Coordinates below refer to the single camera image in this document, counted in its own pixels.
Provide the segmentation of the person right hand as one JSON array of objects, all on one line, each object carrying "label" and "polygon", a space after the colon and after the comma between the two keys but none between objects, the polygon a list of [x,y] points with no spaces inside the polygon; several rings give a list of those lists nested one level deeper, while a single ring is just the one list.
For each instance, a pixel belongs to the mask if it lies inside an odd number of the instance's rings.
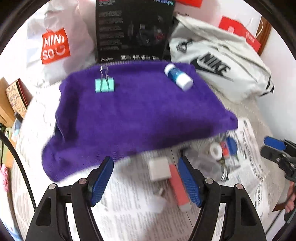
[{"label": "person right hand", "polygon": [[285,212],[289,213],[291,211],[293,211],[295,204],[295,193],[294,193],[294,187],[295,187],[295,183],[294,182],[290,182],[289,188],[288,188],[288,192],[287,192],[287,200],[285,203]]}]

